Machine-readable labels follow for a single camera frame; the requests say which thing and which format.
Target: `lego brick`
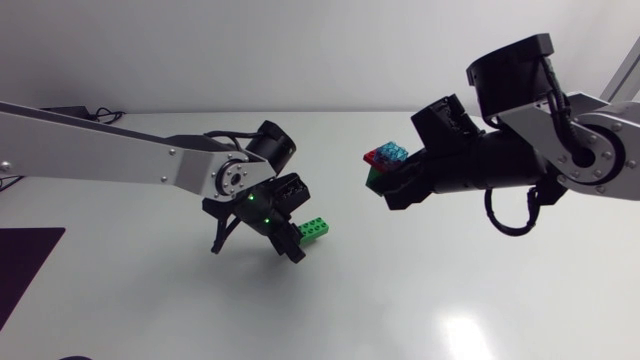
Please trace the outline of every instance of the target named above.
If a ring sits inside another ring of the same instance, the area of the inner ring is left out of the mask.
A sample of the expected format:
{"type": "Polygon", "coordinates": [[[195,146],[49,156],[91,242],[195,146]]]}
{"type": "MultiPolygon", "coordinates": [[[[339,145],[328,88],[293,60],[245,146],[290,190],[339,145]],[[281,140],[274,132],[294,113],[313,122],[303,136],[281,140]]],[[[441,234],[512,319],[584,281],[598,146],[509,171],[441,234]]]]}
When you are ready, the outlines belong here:
{"type": "Polygon", "coordinates": [[[387,171],[387,168],[384,166],[384,164],[379,163],[379,162],[376,162],[376,161],[374,160],[375,155],[376,155],[376,150],[371,150],[371,151],[369,151],[368,153],[366,153],[366,154],[364,155],[363,160],[364,160],[367,164],[369,164],[369,165],[373,166],[376,170],[378,170],[378,171],[380,171],[380,172],[382,172],[382,173],[386,172],[386,171],[387,171]]]}
{"type": "Polygon", "coordinates": [[[397,167],[403,161],[407,160],[409,153],[403,147],[396,145],[395,142],[390,141],[378,149],[376,149],[373,160],[376,163],[382,163],[388,170],[390,167],[397,167]]]}
{"type": "Polygon", "coordinates": [[[329,232],[329,225],[322,218],[315,218],[298,226],[298,229],[302,232],[300,246],[304,246],[329,232]]]}

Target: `screw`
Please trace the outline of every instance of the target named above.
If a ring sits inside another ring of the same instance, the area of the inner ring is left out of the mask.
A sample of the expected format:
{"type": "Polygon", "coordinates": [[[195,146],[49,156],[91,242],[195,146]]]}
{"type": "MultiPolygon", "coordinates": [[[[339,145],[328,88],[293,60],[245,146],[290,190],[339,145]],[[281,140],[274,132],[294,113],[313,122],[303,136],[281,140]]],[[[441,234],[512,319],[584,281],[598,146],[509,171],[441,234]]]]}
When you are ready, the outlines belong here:
{"type": "Polygon", "coordinates": [[[0,171],[8,172],[9,170],[11,170],[11,163],[10,162],[3,161],[2,163],[0,163],[0,171]]]}

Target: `blue lego brick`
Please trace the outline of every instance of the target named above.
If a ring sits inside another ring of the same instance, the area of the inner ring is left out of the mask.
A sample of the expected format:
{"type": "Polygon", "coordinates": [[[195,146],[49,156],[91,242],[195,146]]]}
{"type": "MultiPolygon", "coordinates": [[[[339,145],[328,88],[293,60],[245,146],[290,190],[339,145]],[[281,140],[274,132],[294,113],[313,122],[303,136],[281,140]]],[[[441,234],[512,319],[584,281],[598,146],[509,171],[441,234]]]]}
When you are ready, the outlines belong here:
{"type": "Polygon", "coordinates": [[[390,141],[378,149],[374,156],[374,161],[379,164],[384,164],[385,167],[396,167],[403,161],[407,160],[409,153],[403,147],[396,145],[395,142],[390,141]]]}

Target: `white wall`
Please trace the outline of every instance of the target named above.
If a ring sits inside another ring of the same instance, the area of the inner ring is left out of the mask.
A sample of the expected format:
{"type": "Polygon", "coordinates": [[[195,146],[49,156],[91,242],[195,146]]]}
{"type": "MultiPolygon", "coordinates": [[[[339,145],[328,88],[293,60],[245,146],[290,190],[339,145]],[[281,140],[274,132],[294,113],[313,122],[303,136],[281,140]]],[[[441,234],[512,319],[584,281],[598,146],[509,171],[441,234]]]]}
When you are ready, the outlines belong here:
{"type": "Polygon", "coordinates": [[[0,99],[129,112],[417,110],[475,93],[477,57],[550,32],[566,90],[599,95],[638,0],[61,0],[0,5],[0,99]]]}

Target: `silver aluminum arm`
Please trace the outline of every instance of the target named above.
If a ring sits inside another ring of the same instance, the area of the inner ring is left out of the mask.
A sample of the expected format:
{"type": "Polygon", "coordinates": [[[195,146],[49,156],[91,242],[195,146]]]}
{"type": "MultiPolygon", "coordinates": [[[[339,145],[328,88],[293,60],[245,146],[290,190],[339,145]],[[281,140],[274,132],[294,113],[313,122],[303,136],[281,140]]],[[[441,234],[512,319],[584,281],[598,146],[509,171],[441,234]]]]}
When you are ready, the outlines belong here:
{"type": "Polygon", "coordinates": [[[557,181],[583,194],[640,200],[640,104],[609,104],[583,93],[568,95],[581,145],[594,161],[578,166],[556,135],[546,101],[504,111],[500,119],[561,175],[557,181]]]}
{"type": "Polygon", "coordinates": [[[203,135],[160,138],[0,102],[2,175],[173,185],[229,202],[276,172],[203,135]]]}

